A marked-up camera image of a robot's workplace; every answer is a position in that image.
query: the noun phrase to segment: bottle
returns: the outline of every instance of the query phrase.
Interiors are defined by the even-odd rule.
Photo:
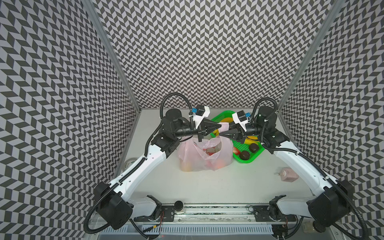
[[[310,220],[302,224],[304,233],[323,233],[325,227],[315,220]]]
[[[279,173],[275,173],[275,175],[279,175],[283,182],[293,182],[299,178],[299,175],[295,173],[291,168],[283,168]]]

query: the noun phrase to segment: herringbone pattern wall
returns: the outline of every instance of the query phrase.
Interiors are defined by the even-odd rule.
[[[78,0],[0,1],[0,239],[80,239],[135,116]]]
[[[283,109],[301,149],[355,185],[372,239],[384,239],[382,1],[346,1]],[[354,216],[343,225],[354,234]]]
[[[279,100],[333,0],[94,0],[139,105]],[[166,107],[185,107],[172,98]]]

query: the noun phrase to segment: plastic bag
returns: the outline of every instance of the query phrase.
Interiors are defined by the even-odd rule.
[[[223,126],[219,132],[229,128],[227,122],[221,122]],[[209,155],[206,149],[221,147],[219,151]],[[197,172],[202,170],[217,170],[232,163],[233,143],[226,137],[214,137],[210,140],[203,139],[199,142],[197,138],[191,138],[180,144],[179,159],[180,169],[184,172]]]

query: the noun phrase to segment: red fruit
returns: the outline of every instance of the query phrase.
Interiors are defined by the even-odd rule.
[[[237,147],[233,147],[232,152],[233,152],[235,155],[239,155],[239,154],[240,154],[240,150],[238,150]]]

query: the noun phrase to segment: metal corner post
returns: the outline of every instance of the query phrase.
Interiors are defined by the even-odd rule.
[[[101,42],[104,44],[105,50],[107,51],[107,53],[108,53],[108,55],[112,61],[112,64],[114,65],[115,70],[116,70],[117,74],[119,75],[119,78],[121,79],[121,82],[122,82],[123,86],[125,87],[129,98],[132,101],[134,108],[137,111],[140,111],[139,103],[137,102],[136,97],[132,92],[132,89],[129,85],[128,79],[125,76],[124,71],[120,65],[120,62],[116,56],[116,53],[114,52],[114,50],[112,48],[111,42],[107,37],[107,33],[105,32],[104,27],[102,26],[102,24],[100,22],[100,18],[98,16],[98,14],[96,13],[96,10],[95,10],[94,5],[93,5],[93,1],[92,0],[81,0],[81,2],[83,3],[84,10],[88,13],[89,20],[92,22],[99,38],[101,39]]]
[[[314,37],[312,44],[309,46],[306,55],[304,56],[301,64],[299,65],[299,68],[297,69],[295,75],[293,76],[292,81],[289,83],[287,90],[284,92],[283,97],[279,102],[279,108],[278,108],[279,111],[282,110],[283,106],[286,104],[289,97],[291,96],[293,90],[296,88],[301,76],[304,74],[305,70],[307,69],[311,59],[313,58],[314,54],[317,51],[317,48],[320,46],[329,28],[331,27],[332,23],[335,21],[337,15],[341,11],[341,8],[343,7],[344,3],[345,3],[345,0],[335,0],[334,4],[331,7],[331,10],[327,14],[323,24],[320,26],[319,31]]]

